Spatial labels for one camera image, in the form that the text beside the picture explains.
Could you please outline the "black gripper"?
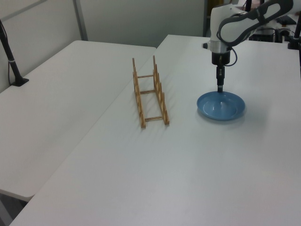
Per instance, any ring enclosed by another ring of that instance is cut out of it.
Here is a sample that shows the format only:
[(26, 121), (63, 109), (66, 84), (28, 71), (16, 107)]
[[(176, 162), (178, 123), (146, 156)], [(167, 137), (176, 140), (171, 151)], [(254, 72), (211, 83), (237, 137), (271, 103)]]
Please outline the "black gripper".
[(225, 67), (230, 63), (230, 51), (225, 53), (211, 53), (211, 62), (216, 65), (216, 79), (217, 79), (217, 92), (223, 92), (224, 78), (225, 78)]

